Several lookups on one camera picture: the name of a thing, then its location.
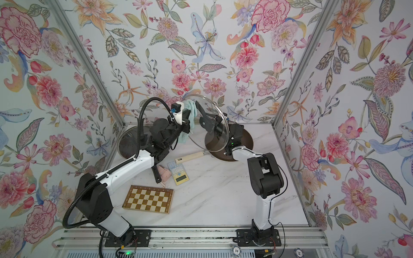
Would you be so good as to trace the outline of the glass pot lid black handle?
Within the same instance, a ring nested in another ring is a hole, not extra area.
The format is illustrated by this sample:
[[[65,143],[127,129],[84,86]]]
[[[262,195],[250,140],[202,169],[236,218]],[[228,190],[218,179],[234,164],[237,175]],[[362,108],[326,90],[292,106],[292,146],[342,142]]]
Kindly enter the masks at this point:
[[[229,142],[229,125],[227,117],[211,99],[190,94],[184,98],[190,107],[195,108],[191,122],[189,139],[198,147],[209,152],[220,152]]]

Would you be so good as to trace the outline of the light green cleaning cloth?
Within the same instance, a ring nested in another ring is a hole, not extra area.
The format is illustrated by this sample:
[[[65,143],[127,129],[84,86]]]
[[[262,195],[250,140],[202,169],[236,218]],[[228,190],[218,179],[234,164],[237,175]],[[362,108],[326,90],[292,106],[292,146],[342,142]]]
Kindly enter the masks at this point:
[[[196,103],[193,100],[184,100],[183,104],[184,104],[184,110],[189,110],[190,111],[190,114],[189,114],[189,117],[188,117],[190,130],[189,130],[189,133],[182,132],[179,135],[179,138],[178,138],[178,143],[179,144],[185,144],[187,142],[187,140],[189,139],[189,136],[194,132],[195,118],[198,115]]]

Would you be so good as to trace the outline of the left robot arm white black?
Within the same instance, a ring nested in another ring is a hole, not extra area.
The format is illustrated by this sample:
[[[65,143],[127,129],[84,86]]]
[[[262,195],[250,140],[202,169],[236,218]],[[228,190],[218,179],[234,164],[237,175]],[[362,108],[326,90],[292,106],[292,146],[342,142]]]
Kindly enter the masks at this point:
[[[179,136],[189,133],[194,125],[189,118],[183,118],[179,124],[176,118],[171,117],[156,120],[148,130],[138,125],[130,140],[135,153],[107,171],[83,175],[75,199],[65,215],[69,216],[77,208],[86,217],[78,226],[91,223],[108,231],[124,244],[133,242],[136,238],[134,228],[115,211],[111,196],[125,186],[127,181],[147,169],[153,170],[156,181],[161,182],[156,165],[169,154]]]

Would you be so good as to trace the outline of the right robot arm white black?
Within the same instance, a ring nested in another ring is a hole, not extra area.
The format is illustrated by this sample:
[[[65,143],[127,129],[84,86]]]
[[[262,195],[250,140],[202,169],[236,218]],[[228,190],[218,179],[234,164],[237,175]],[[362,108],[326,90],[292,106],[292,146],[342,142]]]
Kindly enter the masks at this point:
[[[271,223],[272,200],[284,187],[283,174],[272,153],[259,154],[242,144],[244,126],[229,125],[229,140],[225,154],[247,165],[250,184],[257,196],[256,215],[252,219],[247,241],[262,245],[274,237],[275,229]]]

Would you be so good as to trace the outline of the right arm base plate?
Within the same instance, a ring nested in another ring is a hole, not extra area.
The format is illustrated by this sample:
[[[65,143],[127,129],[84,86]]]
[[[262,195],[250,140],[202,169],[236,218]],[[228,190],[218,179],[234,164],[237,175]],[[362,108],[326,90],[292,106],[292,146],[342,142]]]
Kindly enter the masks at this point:
[[[280,247],[282,246],[279,231],[270,228],[266,230],[238,229],[232,240],[240,247]]]

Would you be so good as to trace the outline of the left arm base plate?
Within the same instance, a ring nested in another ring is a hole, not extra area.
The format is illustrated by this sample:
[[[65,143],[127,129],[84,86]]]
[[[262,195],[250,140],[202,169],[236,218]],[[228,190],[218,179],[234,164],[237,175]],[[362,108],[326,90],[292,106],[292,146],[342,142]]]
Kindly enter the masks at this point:
[[[104,247],[148,247],[151,239],[151,230],[128,230],[120,237],[108,234],[108,239],[104,243]]]

